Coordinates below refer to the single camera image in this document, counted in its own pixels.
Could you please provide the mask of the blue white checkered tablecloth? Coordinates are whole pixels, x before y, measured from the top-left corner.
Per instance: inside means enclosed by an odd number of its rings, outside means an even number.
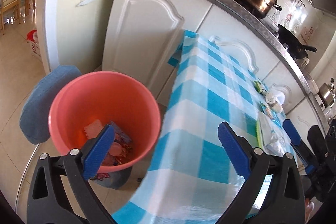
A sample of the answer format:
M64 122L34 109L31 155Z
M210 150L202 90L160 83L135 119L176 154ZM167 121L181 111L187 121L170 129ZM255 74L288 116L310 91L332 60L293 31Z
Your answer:
M218 126L228 122L257 146L262 96L255 75L215 43L186 31L181 61L149 169L118 223L215 223L244 178L224 151Z

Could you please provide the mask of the stainless steel kettle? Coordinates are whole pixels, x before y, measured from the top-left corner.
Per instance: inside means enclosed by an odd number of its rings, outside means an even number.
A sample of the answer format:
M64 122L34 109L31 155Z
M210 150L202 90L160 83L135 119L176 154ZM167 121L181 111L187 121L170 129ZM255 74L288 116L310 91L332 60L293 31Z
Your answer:
M321 87L319 88L318 92L322 103L324 106L332 108L333 105L335 104L335 84L334 84L334 79L330 79L330 83L323 83Z

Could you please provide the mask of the black frying pan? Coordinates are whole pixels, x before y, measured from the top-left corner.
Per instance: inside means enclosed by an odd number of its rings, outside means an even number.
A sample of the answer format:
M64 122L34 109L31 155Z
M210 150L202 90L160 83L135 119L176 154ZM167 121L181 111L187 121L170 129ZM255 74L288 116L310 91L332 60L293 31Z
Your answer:
M288 46L287 51L294 59L301 60L303 58L308 58L307 51L317 53L317 48L313 46L303 45L287 28L278 25L278 40L285 46Z

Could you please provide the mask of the clear plastic bag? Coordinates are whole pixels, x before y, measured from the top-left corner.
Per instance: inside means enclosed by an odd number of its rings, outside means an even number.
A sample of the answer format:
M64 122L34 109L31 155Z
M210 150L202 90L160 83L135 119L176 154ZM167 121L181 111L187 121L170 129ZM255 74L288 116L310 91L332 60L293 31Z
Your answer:
M258 146L267 154L284 156L292 153L289 137L268 116L259 112L256 124Z

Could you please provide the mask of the blue stool cushion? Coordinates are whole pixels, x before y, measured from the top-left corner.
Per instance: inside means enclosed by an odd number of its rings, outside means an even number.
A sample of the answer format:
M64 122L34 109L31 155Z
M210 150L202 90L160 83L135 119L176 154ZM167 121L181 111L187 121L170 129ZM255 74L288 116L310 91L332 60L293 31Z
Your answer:
M50 138L49 111L52 102L66 84L79 76L81 72L76 66L59 65L35 85L19 118L19 127L31 144L44 143Z

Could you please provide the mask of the red plastic trash bucket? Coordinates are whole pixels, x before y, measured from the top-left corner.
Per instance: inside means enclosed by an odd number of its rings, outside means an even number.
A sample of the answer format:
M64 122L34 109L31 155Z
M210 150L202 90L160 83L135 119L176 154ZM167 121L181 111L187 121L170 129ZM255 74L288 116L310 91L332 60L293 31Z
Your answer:
M84 127L99 120L114 122L133 141L130 161L100 166L100 173L129 168L154 147L161 129L161 115L151 92L122 73L92 72L66 84L56 95L49 112L51 139L60 155L81 148L87 141Z

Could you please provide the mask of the red snack wrapper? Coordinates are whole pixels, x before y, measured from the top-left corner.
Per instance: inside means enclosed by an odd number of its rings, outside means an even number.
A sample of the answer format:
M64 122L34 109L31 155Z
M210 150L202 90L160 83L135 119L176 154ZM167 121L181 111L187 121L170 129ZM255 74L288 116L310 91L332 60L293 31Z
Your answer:
M103 161L103 166L126 164L131 161L130 158L133 153L133 141L113 121L110 122L110 125L114 129L114 142Z

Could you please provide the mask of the steel countertop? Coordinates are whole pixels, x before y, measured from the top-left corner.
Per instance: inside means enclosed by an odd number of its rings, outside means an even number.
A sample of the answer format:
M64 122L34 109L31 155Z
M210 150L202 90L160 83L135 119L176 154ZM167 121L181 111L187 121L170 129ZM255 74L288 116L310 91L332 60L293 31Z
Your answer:
M270 50L282 61L287 67L292 76L295 78L301 90L305 93L305 97L309 101L310 105L314 108L315 116L319 121L319 126L325 131L328 130L329 124L325 118L321 108L319 107L311 89L307 83L304 74L299 69L299 66L295 63L294 59L284 48L284 46L278 41L276 36L272 34L255 16L249 13L241 5L234 0L207 0L213 5L228 12L231 16L237 19L240 23L246 26L252 31L259 39L261 39Z

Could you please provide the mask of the green white snack packet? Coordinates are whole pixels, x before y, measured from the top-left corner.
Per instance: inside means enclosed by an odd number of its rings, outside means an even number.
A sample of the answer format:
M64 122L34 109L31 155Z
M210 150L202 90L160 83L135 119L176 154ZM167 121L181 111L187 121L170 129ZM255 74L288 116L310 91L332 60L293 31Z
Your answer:
M253 84L254 84L254 87L255 87L255 89L257 90L258 93L266 94L268 92L267 88L265 87L265 85L262 82L254 81Z

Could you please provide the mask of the crumpled white tissue wad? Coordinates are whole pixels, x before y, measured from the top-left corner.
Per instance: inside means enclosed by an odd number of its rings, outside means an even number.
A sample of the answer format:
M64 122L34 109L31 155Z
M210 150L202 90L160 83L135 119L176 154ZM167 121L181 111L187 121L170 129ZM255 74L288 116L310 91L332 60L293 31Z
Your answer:
M265 100L266 100L266 103L271 107L271 109L273 111L275 111L276 113L281 113L283 111L283 107L282 105L280 105L272 92L267 92L266 95L265 95Z

